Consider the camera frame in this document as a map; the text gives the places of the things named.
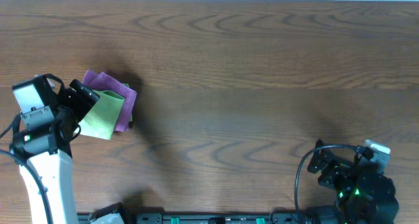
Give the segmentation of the light green microfibre cloth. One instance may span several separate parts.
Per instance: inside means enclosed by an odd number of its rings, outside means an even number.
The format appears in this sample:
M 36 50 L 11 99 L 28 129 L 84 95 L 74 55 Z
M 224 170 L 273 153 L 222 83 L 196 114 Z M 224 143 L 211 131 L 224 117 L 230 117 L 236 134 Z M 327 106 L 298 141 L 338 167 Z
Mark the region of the light green microfibre cloth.
M 125 99 L 111 90 L 94 92 L 100 98 L 79 123 L 81 135 L 110 140 Z

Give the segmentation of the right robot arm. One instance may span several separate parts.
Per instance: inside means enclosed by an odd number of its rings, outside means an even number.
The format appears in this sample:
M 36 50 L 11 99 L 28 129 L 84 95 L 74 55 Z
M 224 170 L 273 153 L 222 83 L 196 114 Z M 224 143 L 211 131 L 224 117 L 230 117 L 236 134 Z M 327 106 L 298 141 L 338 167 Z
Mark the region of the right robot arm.
M 315 148 L 307 170 L 320 172 L 319 185 L 337 195 L 332 206 L 307 209 L 307 223 L 393 223 L 399 203 L 392 179 L 384 175 L 389 147 L 365 140 L 355 147 L 352 162 L 334 155 L 322 140 Z

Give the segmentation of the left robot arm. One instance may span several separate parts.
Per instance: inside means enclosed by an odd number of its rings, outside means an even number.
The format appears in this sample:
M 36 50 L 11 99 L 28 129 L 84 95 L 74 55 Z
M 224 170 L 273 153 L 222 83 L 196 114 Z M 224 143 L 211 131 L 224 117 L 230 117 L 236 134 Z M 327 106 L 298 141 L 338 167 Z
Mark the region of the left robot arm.
M 78 223 L 70 143 L 100 97 L 76 79 L 66 87 L 52 74 L 16 84 L 12 93 L 20 113 L 9 151 L 20 167 L 32 222 Z

